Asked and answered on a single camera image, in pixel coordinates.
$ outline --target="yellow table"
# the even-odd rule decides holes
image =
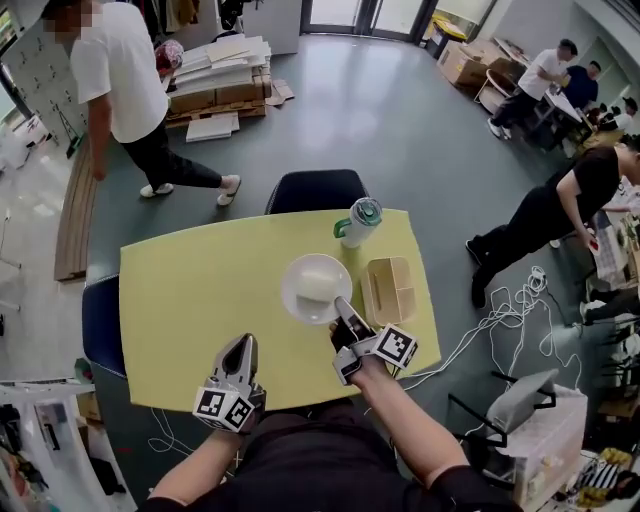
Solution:
[[[372,259],[404,256],[418,315],[402,325],[418,337],[409,370],[440,359],[429,289],[409,214],[385,210],[359,249],[344,249],[333,225],[347,210],[268,215],[210,224],[122,249],[120,328],[131,401],[191,411],[218,351],[245,332],[258,340],[257,380],[267,408],[283,409],[357,392],[340,384],[327,326],[293,318],[280,299],[288,265],[304,254],[339,259],[363,312],[360,275]]]

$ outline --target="white t-shirt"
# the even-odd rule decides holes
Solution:
[[[613,120],[618,125],[618,130],[623,131],[629,128],[629,126],[631,126],[631,123],[633,122],[633,118],[626,112],[623,112],[619,116],[614,117]]]
[[[169,108],[153,44],[137,7],[113,2],[93,15],[71,51],[71,71],[80,103],[109,93],[111,132],[119,142],[155,130]]]
[[[634,187],[631,182],[623,176],[618,185],[618,191],[614,194],[604,208],[620,208],[626,206],[631,213],[640,213],[640,187]]]
[[[544,69],[551,75],[559,75],[567,69],[567,63],[558,59],[558,50],[543,50],[534,59],[520,78],[518,86],[532,98],[540,101],[551,82],[538,76],[538,68]]]

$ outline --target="black t-shirt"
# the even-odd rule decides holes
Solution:
[[[567,68],[567,73],[571,76],[571,80],[569,85],[564,88],[564,94],[571,105],[582,109],[590,101],[598,99],[598,82],[589,78],[585,68],[571,66]]]
[[[573,168],[554,174],[545,183],[543,188],[550,201],[551,217],[560,213],[564,215],[566,221],[569,221],[569,218],[564,213],[556,187],[571,170],[580,185],[580,195],[577,197],[580,218],[587,222],[600,208],[611,201],[618,190],[620,183],[618,155],[612,147],[589,149],[578,159]]]
[[[469,467],[449,469],[426,490],[404,479],[367,434],[354,433],[278,436],[247,453],[238,476],[189,507],[154,498],[139,512],[520,511]]]

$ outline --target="white bowl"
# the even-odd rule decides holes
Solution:
[[[293,261],[284,273],[281,287],[284,307],[305,324],[322,325],[331,323],[340,316],[334,300],[330,303],[316,302],[296,295],[296,284],[300,274],[309,270],[333,276],[337,280],[337,295],[334,300],[339,296],[344,297],[347,301],[351,300],[353,284],[351,283],[351,276],[347,269],[344,268],[344,265],[326,254],[306,254]]]

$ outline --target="cup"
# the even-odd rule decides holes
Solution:
[[[382,207],[370,197],[358,199],[349,210],[349,218],[336,222],[333,236],[349,249],[358,247],[382,222]]]

